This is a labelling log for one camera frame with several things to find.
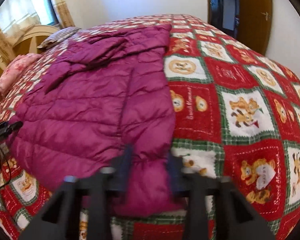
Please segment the window with blue frame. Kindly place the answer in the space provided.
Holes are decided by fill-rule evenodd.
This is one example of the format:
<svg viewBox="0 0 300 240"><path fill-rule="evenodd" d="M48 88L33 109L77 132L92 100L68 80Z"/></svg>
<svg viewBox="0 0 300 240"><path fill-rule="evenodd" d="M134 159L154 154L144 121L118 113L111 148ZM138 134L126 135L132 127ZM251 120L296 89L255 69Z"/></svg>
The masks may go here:
<svg viewBox="0 0 300 240"><path fill-rule="evenodd" d="M59 24L52 0L31 0L42 25Z"/></svg>

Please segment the striped grey pillow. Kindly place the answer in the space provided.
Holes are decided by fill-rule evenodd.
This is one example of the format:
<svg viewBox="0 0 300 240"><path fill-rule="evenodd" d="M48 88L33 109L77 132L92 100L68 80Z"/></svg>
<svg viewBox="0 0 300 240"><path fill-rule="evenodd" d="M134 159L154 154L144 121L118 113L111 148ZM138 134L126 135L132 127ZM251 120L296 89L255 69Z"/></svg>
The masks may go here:
<svg viewBox="0 0 300 240"><path fill-rule="evenodd" d="M67 27L61 29L47 37L40 45L37 46L37 49L50 49L71 37L79 30L80 28L78 27Z"/></svg>

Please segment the magenta puffer jacket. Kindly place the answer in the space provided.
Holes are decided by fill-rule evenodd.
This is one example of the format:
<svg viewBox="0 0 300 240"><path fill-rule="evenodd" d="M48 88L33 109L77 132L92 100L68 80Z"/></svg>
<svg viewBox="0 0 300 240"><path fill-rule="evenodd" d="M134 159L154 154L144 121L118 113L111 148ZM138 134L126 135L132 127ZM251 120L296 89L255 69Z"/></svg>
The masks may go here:
<svg viewBox="0 0 300 240"><path fill-rule="evenodd" d="M7 144L18 164L55 191L65 176L85 178L132 147L119 216L176 211L166 170L175 111L164 73L171 26L153 25L70 41L12 116L23 126Z"/></svg>

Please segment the sheer white curtain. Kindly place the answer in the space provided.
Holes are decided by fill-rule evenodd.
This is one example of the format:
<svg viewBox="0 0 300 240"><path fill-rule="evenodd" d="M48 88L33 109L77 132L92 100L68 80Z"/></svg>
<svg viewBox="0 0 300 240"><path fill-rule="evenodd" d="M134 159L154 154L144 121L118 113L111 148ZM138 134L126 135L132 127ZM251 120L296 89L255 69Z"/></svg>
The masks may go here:
<svg viewBox="0 0 300 240"><path fill-rule="evenodd" d="M9 63L15 58L13 47L35 25L39 16L31 0L5 0L0 6L0 53Z"/></svg>

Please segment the cream wooden headboard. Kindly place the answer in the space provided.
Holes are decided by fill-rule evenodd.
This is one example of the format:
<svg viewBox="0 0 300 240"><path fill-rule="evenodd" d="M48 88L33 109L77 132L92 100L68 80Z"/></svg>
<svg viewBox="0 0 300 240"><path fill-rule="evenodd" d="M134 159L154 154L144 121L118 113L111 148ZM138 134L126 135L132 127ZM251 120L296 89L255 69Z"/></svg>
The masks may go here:
<svg viewBox="0 0 300 240"><path fill-rule="evenodd" d="M13 52L16 55L25 55L27 53L41 53L42 51L37 48L47 37L59 31L58 28L50 25L35 25L27 31L13 47ZM8 64L4 61L0 53L0 77Z"/></svg>

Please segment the brown wooden door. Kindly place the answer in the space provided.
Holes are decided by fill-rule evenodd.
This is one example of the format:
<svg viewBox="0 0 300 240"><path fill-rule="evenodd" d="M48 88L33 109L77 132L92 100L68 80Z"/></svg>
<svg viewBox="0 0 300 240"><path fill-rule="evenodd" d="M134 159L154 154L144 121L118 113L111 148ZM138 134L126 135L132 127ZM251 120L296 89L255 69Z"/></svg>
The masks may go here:
<svg viewBox="0 0 300 240"><path fill-rule="evenodd" d="M268 12L265 20L262 12ZM273 0L239 0L237 40L255 52L265 55L271 32Z"/></svg>

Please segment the beige patterned curtain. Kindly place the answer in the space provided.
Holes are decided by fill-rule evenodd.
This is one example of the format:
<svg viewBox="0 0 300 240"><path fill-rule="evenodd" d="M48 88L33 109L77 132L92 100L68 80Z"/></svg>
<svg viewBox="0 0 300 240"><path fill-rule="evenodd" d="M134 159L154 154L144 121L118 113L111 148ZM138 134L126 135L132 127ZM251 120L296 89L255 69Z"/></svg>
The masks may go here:
<svg viewBox="0 0 300 240"><path fill-rule="evenodd" d="M54 0L54 9L62 28L75 26L65 0Z"/></svg>

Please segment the pink floral pillow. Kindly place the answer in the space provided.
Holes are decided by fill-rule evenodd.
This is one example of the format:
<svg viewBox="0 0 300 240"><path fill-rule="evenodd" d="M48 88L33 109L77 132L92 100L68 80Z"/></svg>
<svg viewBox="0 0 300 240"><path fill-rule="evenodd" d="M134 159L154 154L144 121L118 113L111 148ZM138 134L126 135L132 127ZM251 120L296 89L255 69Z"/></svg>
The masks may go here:
<svg viewBox="0 0 300 240"><path fill-rule="evenodd" d="M18 55L0 77L0 101L9 93L12 86L22 77L25 71L42 57L42 54L28 53Z"/></svg>

